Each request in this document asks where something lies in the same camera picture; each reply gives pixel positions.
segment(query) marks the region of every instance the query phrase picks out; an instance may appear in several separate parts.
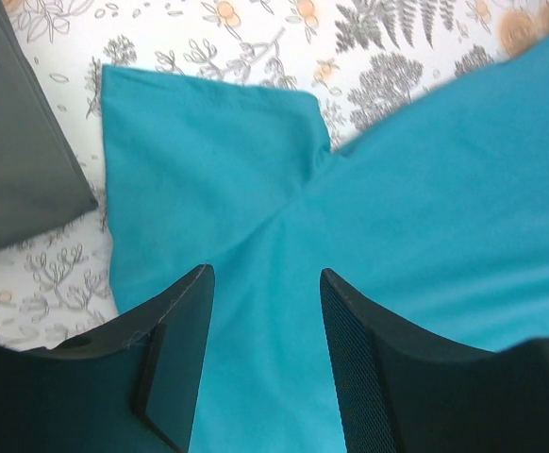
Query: gray pillow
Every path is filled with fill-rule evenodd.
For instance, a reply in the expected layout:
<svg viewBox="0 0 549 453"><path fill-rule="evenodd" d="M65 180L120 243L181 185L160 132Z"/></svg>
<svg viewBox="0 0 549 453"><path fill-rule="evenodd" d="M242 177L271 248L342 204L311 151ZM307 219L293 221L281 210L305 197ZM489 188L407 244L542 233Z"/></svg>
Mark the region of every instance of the gray pillow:
<svg viewBox="0 0 549 453"><path fill-rule="evenodd" d="M0 2L0 248L96 206Z"/></svg>

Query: teal shirt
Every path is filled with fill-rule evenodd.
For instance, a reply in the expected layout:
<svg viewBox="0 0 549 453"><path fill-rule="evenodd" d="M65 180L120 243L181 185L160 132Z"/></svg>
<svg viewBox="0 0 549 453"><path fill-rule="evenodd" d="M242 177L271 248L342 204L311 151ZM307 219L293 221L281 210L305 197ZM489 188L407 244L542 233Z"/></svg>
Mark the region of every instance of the teal shirt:
<svg viewBox="0 0 549 453"><path fill-rule="evenodd" d="M120 311L216 271L193 452L345 451L325 267L466 344L549 336L549 39L338 155L301 92L107 67L103 123Z"/></svg>

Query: white patterned fabric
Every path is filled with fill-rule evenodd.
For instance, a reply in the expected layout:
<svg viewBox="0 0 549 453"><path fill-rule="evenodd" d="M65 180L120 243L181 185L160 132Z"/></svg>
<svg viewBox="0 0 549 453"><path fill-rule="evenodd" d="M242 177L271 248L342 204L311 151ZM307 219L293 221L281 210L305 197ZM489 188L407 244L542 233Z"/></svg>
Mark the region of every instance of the white patterned fabric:
<svg viewBox="0 0 549 453"><path fill-rule="evenodd" d="M101 203L65 228L0 251L0 344L17 349L53 347L117 314L108 286L102 64L312 92L338 147L452 78L517 57L549 34L546 0L4 4Z"/></svg>

